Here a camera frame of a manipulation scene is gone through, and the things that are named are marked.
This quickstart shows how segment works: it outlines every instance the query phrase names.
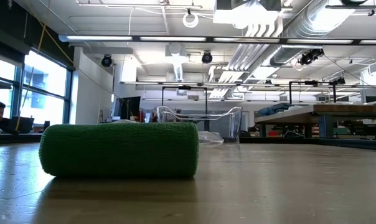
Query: window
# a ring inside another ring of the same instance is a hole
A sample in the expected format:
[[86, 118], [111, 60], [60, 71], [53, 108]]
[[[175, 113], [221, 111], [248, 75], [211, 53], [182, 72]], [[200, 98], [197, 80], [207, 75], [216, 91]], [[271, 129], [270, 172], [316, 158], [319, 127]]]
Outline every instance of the window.
[[0, 60], [0, 77], [8, 80], [14, 80], [15, 65]]
[[[26, 90], [23, 90], [21, 104], [23, 104], [25, 94]], [[50, 121], [51, 125], [62, 124], [63, 104], [63, 99], [28, 91], [25, 104], [21, 109], [21, 116], [34, 118], [35, 124], [44, 124], [44, 121]]]
[[25, 56], [24, 84], [65, 96], [66, 79], [65, 68], [32, 51]]
[[0, 102], [6, 105], [4, 109], [4, 117], [10, 118], [12, 104], [12, 90], [0, 90]]

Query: clear plastic container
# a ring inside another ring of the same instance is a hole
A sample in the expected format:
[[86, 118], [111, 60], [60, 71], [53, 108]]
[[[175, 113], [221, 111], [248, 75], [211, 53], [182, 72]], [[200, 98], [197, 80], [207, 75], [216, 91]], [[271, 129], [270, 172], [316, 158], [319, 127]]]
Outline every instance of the clear plastic container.
[[194, 123], [199, 131], [219, 133], [224, 143], [239, 144], [242, 108], [234, 107], [223, 114], [178, 114], [167, 106], [158, 106], [157, 121]]

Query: blue fabric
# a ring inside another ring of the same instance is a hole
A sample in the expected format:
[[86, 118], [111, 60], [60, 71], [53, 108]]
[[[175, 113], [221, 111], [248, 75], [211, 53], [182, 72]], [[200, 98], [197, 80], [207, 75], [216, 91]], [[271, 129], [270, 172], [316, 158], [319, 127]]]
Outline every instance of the blue fabric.
[[287, 110], [291, 106], [293, 106], [293, 105], [291, 105], [289, 103], [278, 103], [277, 105], [269, 106], [267, 108], [263, 108], [263, 109], [259, 110], [258, 114], [260, 114], [260, 116], [269, 116], [269, 115], [276, 114], [280, 111]]

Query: green mesh fabric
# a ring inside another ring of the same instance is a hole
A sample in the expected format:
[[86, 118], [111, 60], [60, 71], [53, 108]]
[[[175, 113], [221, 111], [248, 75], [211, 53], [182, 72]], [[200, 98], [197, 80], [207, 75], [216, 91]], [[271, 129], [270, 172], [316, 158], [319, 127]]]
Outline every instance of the green mesh fabric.
[[54, 125], [39, 156], [58, 177], [192, 177], [199, 138], [192, 123]]

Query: table surface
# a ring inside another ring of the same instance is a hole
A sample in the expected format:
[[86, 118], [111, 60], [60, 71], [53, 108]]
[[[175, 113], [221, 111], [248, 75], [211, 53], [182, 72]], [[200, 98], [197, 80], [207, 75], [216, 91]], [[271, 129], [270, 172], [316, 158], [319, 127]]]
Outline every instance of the table surface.
[[376, 223], [376, 151], [224, 145], [193, 179], [88, 180], [45, 174], [37, 150], [0, 147], [0, 223]]
[[375, 105], [327, 105], [318, 104], [305, 106], [303, 108], [284, 111], [269, 116], [255, 119], [256, 124], [278, 124], [278, 123], [318, 123], [318, 115], [328, 115], [341, 119], [376, 119]]

